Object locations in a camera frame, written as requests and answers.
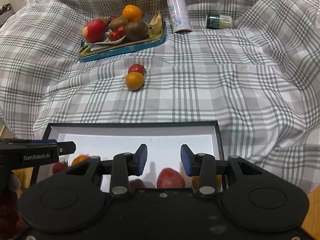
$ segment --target kiwi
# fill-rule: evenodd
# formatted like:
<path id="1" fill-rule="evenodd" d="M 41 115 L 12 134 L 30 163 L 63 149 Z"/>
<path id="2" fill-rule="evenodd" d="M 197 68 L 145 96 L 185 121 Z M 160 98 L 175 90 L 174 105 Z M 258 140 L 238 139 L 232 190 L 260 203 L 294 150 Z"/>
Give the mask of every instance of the kiwi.
<path id="1" fill-rule="evenodd" d="M 120 17 L 113 19 L 110 22 L 109 26 L 112 31 L 116 31 L 120 26 L 126 26 L 128 23 L 129 22 L 128 22 L 127 18 L 120 16 Z"/>
<path id="2" fill-rule="evenodd" d="M 148 33 L 148 26 L 144 22 L 132 21 L 130 22 L 124 31 L 125 36 L 130 41 L 144 40 Z"/>
<path id="3" fill-rule="evenodd" d="M 101 19 L 104 24 L 106 25 L 106 31 L 109 30 L 109 20 L 108 19 Z"/>

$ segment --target tangerine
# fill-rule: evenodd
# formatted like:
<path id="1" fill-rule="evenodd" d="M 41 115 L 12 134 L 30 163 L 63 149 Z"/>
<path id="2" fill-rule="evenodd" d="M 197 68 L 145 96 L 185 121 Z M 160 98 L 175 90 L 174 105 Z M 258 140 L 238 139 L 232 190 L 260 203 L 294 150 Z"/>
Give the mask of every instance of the tangerine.
<path id="1" fill-rule="evenodd" d="M 142 11 L 138 6 L 129 4 L 124 7 L 121 16 L 127 18 L 129 22 L 139 21 L 142 19 Z"/>
<path id="2" fill-rule="evenodd" d="M 143 86 L 144 78 L 140 72 L 130 72 L 125 77 L 125 84 L 131 90 L 138 90 Z"/>
<path id="3" fill-rule="evenodd" d="M 79 155 L 78 157 L 76 157 L 76 158 L 72 161 L 71 166 L 74 166 L 74 165 L 76 165 L 77 163 L 82 162 L 83 160 L 85 160 L 85 159 L 87 159 L 87 158 L 89 158 L 88 155 Z"/>
<path id="4" fill-rule="evenodd" d="M 193 188 L 196 190 L 197 186 L 198 186 L 198 181 L 199 181 L 199 176 L 193 176 L 192 177 L 192 186 Z M 217 175 L 217 188 L 218 190 L 221 187 L 221 183 L 222 183 L 222 177 L 221 175 Z"/>

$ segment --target stuffed toy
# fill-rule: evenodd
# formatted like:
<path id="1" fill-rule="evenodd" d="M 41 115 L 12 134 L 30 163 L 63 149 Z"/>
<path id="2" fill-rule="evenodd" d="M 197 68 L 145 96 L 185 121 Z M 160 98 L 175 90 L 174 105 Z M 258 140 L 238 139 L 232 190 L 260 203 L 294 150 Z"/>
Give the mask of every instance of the stuffed toy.
<path id="1" fill-rule="evenodd" d="M 0 165 L 0 239 L 9 240 L 25 229 L 17 208 L 18 177 Z"/>

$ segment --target white thermos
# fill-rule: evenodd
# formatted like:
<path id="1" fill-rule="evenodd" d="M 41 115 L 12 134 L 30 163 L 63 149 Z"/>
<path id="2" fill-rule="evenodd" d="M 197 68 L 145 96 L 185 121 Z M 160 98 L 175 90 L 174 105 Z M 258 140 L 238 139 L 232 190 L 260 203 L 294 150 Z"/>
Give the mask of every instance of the white thermos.
<path id="1" fill-rule="evenodd" d="M 185 0 L 167 0 L 170 13 L 172 32 L 192 31 Z"/>

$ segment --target screw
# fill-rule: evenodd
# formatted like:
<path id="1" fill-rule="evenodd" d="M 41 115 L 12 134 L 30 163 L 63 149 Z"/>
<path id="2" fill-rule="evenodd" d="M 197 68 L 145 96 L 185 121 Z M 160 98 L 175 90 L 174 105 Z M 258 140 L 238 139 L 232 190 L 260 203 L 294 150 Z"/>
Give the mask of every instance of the screw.
<path id="1" fill-rule="evenodd" d="M 122 195 L 128 192 L 128 189 L 124 186 L 116 186 L 112 188 L 112 193 L 116 195 Z"/>
<path id="2" fill-rule="evenodd" d="M 159 194 L 159 197 L 167 197 L 167 196 L 168 196 L 168 194 L 164 193 L 164 192 Z"/>
<path id="3" fill-rule="evenodd" d="M 203 195 L 210 195 L 213 194 L 216 190 L 213 187 L 210 186 L 203 186 L 199 189 L 200 193 Z"/>

